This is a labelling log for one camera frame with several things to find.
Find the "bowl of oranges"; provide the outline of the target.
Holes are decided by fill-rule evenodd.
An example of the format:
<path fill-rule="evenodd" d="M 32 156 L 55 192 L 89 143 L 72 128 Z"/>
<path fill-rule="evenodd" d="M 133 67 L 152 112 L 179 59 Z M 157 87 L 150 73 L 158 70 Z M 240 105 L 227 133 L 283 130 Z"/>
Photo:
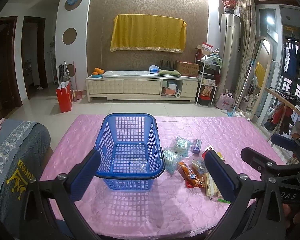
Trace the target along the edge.
<path fill-rule="evenodd" d="M 94 71 L 92 72 L 91 77 L 92 78 L 99 78 L 102 77 L 102 75 L 104 74 L 104 70 L 101 68 L 95 68 Z"/>

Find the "grey sofa with cover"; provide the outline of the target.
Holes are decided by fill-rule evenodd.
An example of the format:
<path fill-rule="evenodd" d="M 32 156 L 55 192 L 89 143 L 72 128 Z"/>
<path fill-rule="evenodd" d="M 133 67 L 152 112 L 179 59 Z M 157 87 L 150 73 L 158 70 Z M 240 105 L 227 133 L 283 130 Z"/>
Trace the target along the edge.
<path fill-rule="evenodd" d="M 0 120 L 0 221 L 14 238 L 29 179 L 41 177 L 50 142 L 48 129 L 38 122 Z"/>

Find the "blue plastic basket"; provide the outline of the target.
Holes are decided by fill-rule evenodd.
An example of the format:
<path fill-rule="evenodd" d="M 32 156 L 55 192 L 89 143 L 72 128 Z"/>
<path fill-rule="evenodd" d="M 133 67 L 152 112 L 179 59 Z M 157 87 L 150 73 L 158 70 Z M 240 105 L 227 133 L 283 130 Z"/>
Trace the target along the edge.
<path fill-rule="evenodd" d="M 112 190 L 149 191 L 165 169 L 157 122 L 150 114 L 107 115 L 94 149 L 101 155 L 95 176 Z"/>

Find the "cardboard box on cabinet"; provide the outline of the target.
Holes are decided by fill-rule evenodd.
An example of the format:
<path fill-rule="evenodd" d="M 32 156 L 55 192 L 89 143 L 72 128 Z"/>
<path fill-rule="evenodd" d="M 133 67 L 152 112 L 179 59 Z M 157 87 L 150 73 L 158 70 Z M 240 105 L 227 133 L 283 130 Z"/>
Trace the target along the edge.
<path fill-rule="evenodd" d="M 197 77 L 199 73 L 199 65 L 196 63 L 175 61 L 175 70 L 177 70 L 181 76 Z"/>

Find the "white metal shelf rack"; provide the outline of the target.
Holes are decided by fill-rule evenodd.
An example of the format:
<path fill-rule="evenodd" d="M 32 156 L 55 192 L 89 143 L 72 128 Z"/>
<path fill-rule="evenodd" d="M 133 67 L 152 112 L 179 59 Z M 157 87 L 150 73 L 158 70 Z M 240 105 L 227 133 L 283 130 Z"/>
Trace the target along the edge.
<path fill-rule="evenodd" d="M 199 66 L 196 104 L 212 105 L 223 63 L 219 49 L 203 42 L 197 46 L 195 63 Z"/>

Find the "orange cartoon snack pack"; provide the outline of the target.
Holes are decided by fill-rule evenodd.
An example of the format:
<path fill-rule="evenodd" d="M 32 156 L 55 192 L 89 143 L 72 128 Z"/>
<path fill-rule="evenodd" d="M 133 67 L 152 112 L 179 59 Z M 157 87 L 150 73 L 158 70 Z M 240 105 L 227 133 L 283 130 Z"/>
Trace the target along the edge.
<path fill-rule="evenodd" d="M 186 163 L 180 161 L 178 164 L 185 174 L 186 182 L 188 185 L 190 185 L 191 187 L 202 187 L 200 179 Z"/>

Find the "blue striped cookie bag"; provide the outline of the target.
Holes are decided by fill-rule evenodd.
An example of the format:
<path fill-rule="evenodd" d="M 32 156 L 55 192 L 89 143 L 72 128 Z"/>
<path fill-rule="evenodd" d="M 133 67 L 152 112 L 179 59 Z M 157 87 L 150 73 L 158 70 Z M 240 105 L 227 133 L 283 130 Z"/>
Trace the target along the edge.
<path fill-rule="evenodd" d="M 168 147 L 163 150 L 163 155 L 165 159 L 165 168 L 170 175 L 173 175 L 178 163 L 182 160 L 182 156 Z"/>

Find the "pink quilted tablecloth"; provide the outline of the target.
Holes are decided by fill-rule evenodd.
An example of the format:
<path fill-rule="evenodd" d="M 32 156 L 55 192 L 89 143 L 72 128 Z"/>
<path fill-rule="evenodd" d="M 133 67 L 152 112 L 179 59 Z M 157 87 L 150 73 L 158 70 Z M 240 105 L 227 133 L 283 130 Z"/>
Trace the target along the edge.
<path fill-rule="evenodd" d="M 245 118 L 159 117 L 116 113 L 79 115 L 61 139 L 41 179 L 65 174 L 68 198 L 96 234 L 120 239 L 176 239 L 214 227 L 228 204 L 186 188 L 165 170 L 163 150 L 176 137 L 200 139 L 236 173 L 258 180 L 241 158 L 252 149 L 282 160 Z"/>

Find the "pink gift bag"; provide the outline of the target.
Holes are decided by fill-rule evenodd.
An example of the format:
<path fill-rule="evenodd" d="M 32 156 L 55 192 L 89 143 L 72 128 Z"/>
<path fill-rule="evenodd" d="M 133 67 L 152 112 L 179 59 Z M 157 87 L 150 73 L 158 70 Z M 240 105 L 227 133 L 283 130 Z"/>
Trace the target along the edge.
<path fill-rule="evenodd" d="M 216 107 L 221 110 L 229 110 L 234 103 L 233 94 L 227 89 L 222 93 L 216 102 Z"/>

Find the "yellow cloth tv cover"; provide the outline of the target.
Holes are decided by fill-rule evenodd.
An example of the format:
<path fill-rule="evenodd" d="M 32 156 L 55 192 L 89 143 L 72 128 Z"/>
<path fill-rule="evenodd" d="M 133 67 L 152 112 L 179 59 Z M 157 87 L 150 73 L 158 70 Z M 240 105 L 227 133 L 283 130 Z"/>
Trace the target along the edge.
<path fill-rule="evenodd" d="M 146 50 L 182 53 L 187 23 L 179 18 L 119 14 L 113 20 L 110 51 Z"/>

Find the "cream tv cabinet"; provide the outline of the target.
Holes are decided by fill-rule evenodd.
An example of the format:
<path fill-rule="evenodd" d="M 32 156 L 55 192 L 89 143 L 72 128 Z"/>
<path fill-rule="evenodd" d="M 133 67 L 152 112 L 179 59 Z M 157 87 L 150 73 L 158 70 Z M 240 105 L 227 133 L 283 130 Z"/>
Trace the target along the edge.
<path fill-rule="evenodd" d="M 151 74 L 147 71 L 107 71 L 101 77 L 85 80 L 87 98 L 114 100 L 189 101 L 194 102 L 198 78 Z"/>

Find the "arched floor mirror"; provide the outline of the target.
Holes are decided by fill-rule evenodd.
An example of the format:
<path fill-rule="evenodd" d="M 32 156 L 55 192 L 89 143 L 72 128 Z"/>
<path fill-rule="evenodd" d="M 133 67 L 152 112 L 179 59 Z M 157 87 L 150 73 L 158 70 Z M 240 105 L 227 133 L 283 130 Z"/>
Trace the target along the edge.
<path fill-rule="evenodd" d="M 270 65 L 273 58 L 273 45 L 267 37 L 261 36 L 256 39 L 253 57 L 251 59 L 251 83 L 248 89 L 249 118 L 252 120 L 256 114 L 264 89 L 270 74 Z"/>

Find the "red paper bag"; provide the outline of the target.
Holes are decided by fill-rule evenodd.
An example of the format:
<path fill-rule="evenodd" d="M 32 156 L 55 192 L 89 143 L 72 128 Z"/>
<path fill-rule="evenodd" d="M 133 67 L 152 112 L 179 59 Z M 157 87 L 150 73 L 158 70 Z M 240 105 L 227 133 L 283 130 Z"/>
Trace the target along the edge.
<path fill-rule="evenodd" d="M 70 91 L 70 82 L 62 82 L 56 89 L 57 100 L 61 113 L 71 111 L 72 100 Z"/>

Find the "silver standing air conditioner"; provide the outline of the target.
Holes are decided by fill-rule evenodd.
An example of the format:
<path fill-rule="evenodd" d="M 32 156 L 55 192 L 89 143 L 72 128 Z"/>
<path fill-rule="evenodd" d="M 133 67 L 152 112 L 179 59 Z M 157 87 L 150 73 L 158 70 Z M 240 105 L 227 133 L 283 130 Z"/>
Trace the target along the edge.
<path fill-rule="evenodd" d="M 216 87 L 214 102 L 228 89 L 234 94 L 240 69 L 241 19 L 237 15 L 223 13 L 221 17 L 222 58 L 220 82 Z"/>

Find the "green-edged cracker pack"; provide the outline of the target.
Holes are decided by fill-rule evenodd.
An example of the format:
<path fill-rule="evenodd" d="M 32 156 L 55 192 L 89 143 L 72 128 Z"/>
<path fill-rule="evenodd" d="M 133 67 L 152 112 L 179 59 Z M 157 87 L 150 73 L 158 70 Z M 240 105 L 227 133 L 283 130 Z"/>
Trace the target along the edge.
<path fill-rule="evenodd" d="M 229 201 L 223 198 L 221 192 L 219 191 L 217 185 L 215 184 L 209 172 L 206 172 L 204 174 L 204 180 L 205 180 L 205 194 L 210 200 L 215 200 L 218 202 L 230 204 Z"/>

